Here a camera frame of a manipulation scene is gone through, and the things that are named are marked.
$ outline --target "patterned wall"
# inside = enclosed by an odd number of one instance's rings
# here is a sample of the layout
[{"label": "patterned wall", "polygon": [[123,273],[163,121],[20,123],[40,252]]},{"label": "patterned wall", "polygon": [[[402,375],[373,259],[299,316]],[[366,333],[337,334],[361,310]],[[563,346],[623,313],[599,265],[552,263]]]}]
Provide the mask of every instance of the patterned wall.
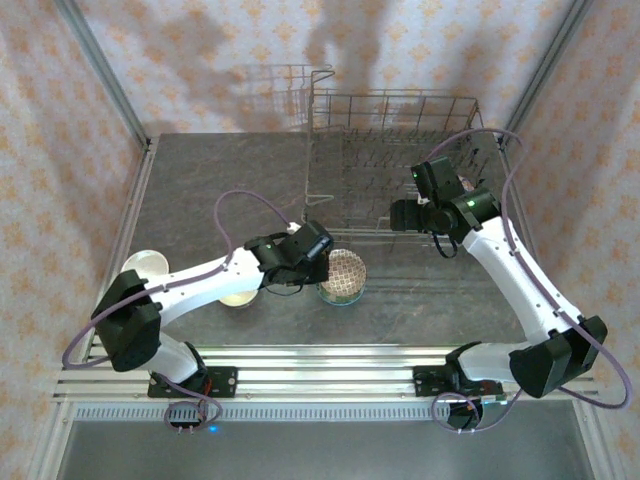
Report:
[{"label": "patterned wall", "polygon": [[26,472],[140,157],[49,0],[0,8],[0,478]]},{"label": "patterned wall", "polygon": [[[640,5],[596,0],[522,130],[519,186],[543,266],[640,382]],[[620,399],[605,360],[596,378]],[[607,413],[629,478],[640,471],[640,398]]]},{"label": "patterned wall", "polygon": [[308,75],[476,96],[504,125],[570,0],[80,0],[148,134],[299,129]]}]

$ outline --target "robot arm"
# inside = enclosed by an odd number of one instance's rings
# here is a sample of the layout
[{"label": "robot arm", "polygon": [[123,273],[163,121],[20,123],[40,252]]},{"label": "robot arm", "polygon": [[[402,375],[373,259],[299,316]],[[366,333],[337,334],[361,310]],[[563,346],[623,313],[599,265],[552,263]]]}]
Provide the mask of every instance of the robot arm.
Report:
[{"label": "robot arm", "polygon": [[[325,281],[332,246],[331,235],[311,221],[291,233],[247,242],[233,252],[228,264],[227,257],[222,257],[149,280],[139,278],[135,270],[122,272],[98,304],[94,318],[135,293],[156,293],[115,311],[96,326],[96,332],[116,371],[149,370],[193,392],[209,391],[211,379],[197,350],[161,329],[191,310],[234,293],[273,284],[302,286]],[[218,274],[208,275],[222,265],[225,268]]]},{"label": "robot arm", "polygon": [[511,250],[500,204],[491,192],[483,187],[465,192],[447,157],[425,162],[412,171],[421,198],[392,205],[392,229],[449,235],[452,241],[461,243],[505,296],[527,340],[519,344],[474,342],[457,349],[447,356],[445,367],[428,372],[434,385],[430,390],[466,394],[481,381],[515,381],[526,393],[540,398],[588,371],[597,351],[561,318],[560,310],[578,319],[600,343],[607,335],[606,326],[597,316],[585,319],[514,235],[518,252],[538,281],[556,297],[560,309],[549,305]]}]

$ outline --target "wire dish rack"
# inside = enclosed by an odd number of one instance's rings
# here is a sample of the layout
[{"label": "wire dish rack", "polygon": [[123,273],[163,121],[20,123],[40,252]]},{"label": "wire dish rack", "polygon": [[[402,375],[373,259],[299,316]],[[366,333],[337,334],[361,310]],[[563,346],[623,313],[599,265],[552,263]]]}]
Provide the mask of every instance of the wire dish rack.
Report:
[{"label": "wire dish rack", "polygon": [[[311,73],[307,182],[303,217],[325,225],[337,240],[430,244],[428,235],[392,232],[391,203],[415,199],[409,167],[425,161],[449,136],[481,127],[478,101],[434,90],[344,93],[318,84],[331,70]],[[491,134],[465,138],[448,155],[466,185],[497,191],[504,180]]]}]

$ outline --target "tabletop surface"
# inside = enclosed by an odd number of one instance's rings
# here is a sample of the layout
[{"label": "tabletop surface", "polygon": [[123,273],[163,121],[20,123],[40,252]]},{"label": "tabletop surface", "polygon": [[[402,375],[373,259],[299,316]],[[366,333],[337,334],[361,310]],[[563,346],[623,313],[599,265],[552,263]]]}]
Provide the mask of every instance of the tabletop surface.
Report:
[{"label": "tabletop surface", "polygon": [[[306,135],[298,133],[167,134],[160,137],[130,254],[162,252],[171,271],[224,256],[213,222],[216,199],[252,190],[300,222],[305,200]],[[222,222],[240,246],[283,230],[260,202],[234,196]],[[364,295],[335,307],[314,286],[292,297],[261,291],[243,309],[219,302],[187,313],[166,329],[196,345],[421,344],[475,340],[518,342],[524,335],[489,275],[463,249],[447,260],[433,247],[341,242],[367,267]]]}]

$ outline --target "white bowl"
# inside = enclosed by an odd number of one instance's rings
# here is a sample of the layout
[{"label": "white bowl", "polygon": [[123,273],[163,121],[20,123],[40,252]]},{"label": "white bowl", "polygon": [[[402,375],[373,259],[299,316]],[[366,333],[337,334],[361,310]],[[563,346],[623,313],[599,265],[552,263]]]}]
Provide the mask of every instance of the white bowl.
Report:
[{"label": "white bowl", "polygon": [[125,270],[135,270],[140,278],[156,277],[169,273],[169,262],[160,252],[155,250],[141,250],[131,255],[124,265]]},{"label": "white bowl", "polygon": [[239,292],[227,295],[220,299],[220,303],[227,307],[239,308],[250,305],[258,295],[258,290],[249,290],[248,292]]}]

